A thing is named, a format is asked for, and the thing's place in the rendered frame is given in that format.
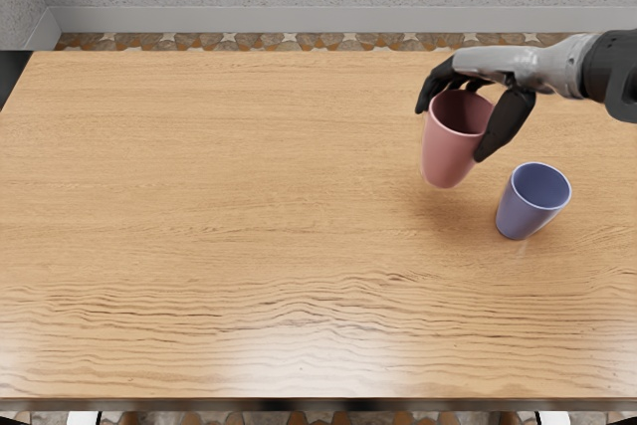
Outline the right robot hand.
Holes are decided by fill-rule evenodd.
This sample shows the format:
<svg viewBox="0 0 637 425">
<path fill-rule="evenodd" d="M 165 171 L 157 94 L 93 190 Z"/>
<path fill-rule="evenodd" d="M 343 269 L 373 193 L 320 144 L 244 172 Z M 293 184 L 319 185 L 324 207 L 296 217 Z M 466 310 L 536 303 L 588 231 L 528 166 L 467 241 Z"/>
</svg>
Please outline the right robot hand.
<svg viewBox="0 0 637 425">
<path fill-rule="evenodd" d="M 431 70 L 419 94 L 415 112 L 427 111 L 444 91 L 506 88 L 489 118 L 473 158 L 482 162 L 508 144 L 533 110 L 536 96 L 558 94 L 585 98 L 582 67 L 597 34 L 575 34 L 549 47 L 483 46 L 462 48 Z"/>
</svg>

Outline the lavender blue cup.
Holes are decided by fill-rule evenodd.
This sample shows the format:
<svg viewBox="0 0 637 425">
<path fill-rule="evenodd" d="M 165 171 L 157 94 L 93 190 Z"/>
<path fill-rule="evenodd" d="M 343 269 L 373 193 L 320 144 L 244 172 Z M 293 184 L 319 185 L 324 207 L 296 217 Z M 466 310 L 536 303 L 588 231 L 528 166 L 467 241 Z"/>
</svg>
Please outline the lavender blue cup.
<svg viewBox="0 0 637 425">
<path fill-rule="evenodd" d="M 571 199 L 566 176 L 542 162 L 526 162 L 512 172 L 496 213 L 496 227 L 507 238 L 523 240 L 548 224 Z"/>
</svg>

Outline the pink cup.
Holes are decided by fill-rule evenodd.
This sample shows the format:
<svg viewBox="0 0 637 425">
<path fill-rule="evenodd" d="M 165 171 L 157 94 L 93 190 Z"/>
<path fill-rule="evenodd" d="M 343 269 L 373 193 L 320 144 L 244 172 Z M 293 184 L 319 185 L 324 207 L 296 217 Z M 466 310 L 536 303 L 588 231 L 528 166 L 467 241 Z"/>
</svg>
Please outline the pink cup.
<svg viewBox="0 0 637 425">
<path fill-rule="evenodd" d="M 485 134 L 494 105 L 466 90 L 444 91 L 430 103 L 420 171 L 439 188 L 458 185 L 475 165 L 473 154 Z"/>
</svg>

